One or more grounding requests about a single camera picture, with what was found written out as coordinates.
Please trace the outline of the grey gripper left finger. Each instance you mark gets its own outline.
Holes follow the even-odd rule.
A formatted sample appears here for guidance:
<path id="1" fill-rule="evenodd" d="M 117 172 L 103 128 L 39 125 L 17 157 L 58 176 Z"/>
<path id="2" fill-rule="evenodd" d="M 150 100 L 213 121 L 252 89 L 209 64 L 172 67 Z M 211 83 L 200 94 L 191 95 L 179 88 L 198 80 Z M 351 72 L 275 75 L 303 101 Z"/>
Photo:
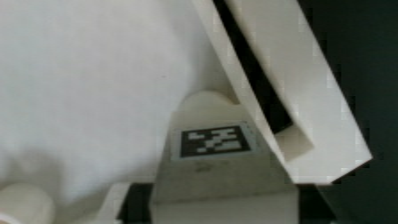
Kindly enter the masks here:
<path id="1" fill-rule="evenodd" d="M 122 224 L 117 218 L 122 202 L 129 190 L 129 183 L 115 183 L 110 187 L 99 210 L 90 212 L 78 220 L 76 224 Z"/>

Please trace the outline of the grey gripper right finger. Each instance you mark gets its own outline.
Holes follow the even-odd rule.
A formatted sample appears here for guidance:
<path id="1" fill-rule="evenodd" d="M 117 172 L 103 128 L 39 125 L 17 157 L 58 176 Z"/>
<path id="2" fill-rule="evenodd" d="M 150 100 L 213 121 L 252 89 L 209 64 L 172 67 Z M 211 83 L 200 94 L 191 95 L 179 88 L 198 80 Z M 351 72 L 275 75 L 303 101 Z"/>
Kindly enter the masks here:
<path id="1" fill-rule="evenodd" d="M 309 208 L 310 224 L 346 224 L 342 205 L 332 186 L 312 186 Z"/>

